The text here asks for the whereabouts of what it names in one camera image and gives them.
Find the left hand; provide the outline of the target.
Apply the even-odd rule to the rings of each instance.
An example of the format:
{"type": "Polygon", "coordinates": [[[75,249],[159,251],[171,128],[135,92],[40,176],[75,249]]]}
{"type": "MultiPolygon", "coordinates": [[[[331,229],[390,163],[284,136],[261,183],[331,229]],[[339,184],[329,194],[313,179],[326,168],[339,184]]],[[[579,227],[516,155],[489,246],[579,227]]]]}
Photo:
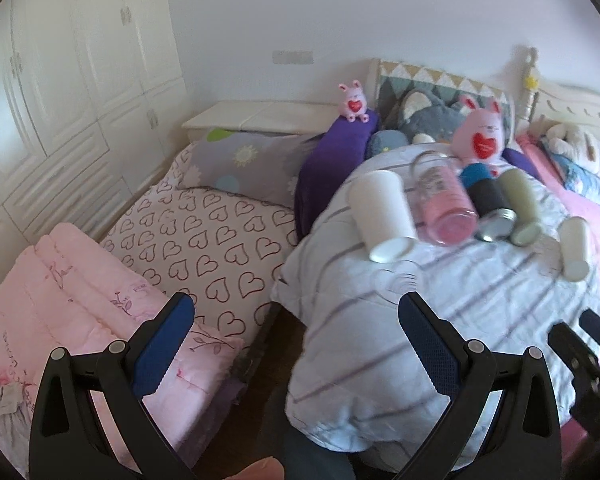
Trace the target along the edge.
{"type": "Polygon", "coordinates": [[[285,469],[275,457],[262,458],[226,480],[284,480],[285,469]]]}

